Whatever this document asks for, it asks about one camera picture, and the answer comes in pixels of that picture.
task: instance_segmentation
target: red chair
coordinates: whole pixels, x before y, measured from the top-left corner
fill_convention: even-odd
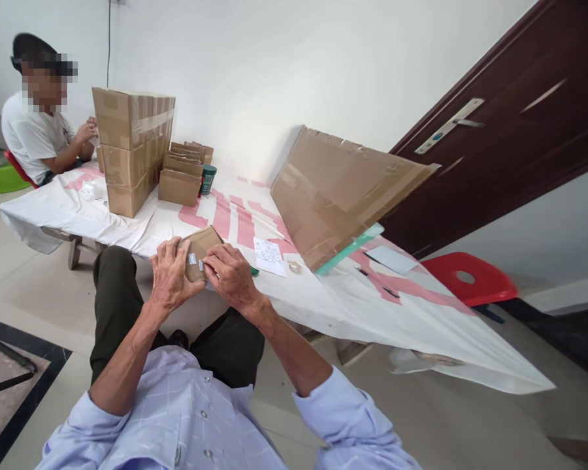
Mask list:
[[[8,162],[13,166],[13,168],[15,168],[15,171],[17,171],[18,175],[20,175],[20,178],[22,178],[27,183],[30,183],[31,186],[34,187],[35,189],[37,189],[39,187],[35,184],[35,182],[33,180],[31,180],[31,178],[29,178],[29,176],[26,174],[26,172],[22,169],[20,162],[18,162],[15,159],[15,155],[13,155],[11,153],[11,150],[5,150],[5,157],[7,158]]]
[[[449,253],[422,262],[423,266],[468,307],[502,302],[518,297],[512,280],[492,264],[468,253]],[[503,323],[498,316],[485,309],[477,309],[489,318]]]

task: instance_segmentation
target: dark brown door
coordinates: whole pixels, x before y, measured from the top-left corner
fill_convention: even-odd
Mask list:
[[[473,98],[483,127],[414,153]],[[418,258],[588,171],[588,0],[539,1],[392,153],[442,165],[380,221]]]

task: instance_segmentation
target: black rug border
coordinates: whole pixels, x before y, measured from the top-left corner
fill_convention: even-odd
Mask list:
[[[0,433],[1,463],[24,429],[24,426],[26,426],[26,423],[35,412],[35,409],[37,409],[37,406],[39,406],[39,403],[54,383],[59,372],[63,369],[63,366],[72,355],[72,351],[2,322],[0,322],[0,341],[50,361],[48,368],[46,368],[35,386]]]

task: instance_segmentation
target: white tablecloth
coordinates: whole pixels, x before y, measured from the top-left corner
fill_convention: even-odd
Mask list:
[[[406,254],[382,237],[342,261],[329,275],[316,276],[291,243],[270,189],[262,183],[218,173],[211,194],[194,208],[160,201],[156,189],[136,217],[128,219],[109,213],[105,200],[81,197],[83,182],[99,178],[104,176],[91,163],[59,175],[52,183],[0,205],[3,219],[41,253],[51,253],[61,243],[41,232],[43,226],[123,246],[147,258],[161,241],[211,224],[254,266],[253,237],[268,239],[280,246],[286,262],[302,266],[299,274],[286,263],[287,277],[262,271],[255,278],[257,288],[285,318],[341,339],[463,361],[464,366],[434,369],[505,392],[526,394],[554,387],[422,265],[401,276],[366,257],[366,250],[380,244]]]

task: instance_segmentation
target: wire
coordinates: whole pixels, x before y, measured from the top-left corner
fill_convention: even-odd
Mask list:
[[[111,0],[109,0],[108,52],[106,54],[106,87],[109,88],[109,62],[111,61]]]

